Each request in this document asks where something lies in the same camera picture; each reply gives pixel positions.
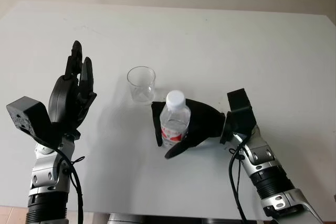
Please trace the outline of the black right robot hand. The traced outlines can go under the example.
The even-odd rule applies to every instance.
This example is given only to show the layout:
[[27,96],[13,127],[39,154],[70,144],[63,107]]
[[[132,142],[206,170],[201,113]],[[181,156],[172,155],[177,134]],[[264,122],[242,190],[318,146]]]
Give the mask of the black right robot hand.
[[165,102],[151,104],[155,136],[158,146],[169,150],[166,159],[195,147],[209,137],[220,137],[225,115],[215,108],[171,92]]

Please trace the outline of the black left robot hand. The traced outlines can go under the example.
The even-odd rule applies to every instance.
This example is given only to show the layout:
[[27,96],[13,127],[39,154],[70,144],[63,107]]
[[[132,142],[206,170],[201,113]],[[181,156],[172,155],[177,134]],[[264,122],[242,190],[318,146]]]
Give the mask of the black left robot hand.
[[93,68],[89,57],[82,58],[82,45],[75,41],[65,74],[60,76],[50,95],[48,114],[61,135],[80,138],[77,128],[84,121],[97,97],[93,91]]

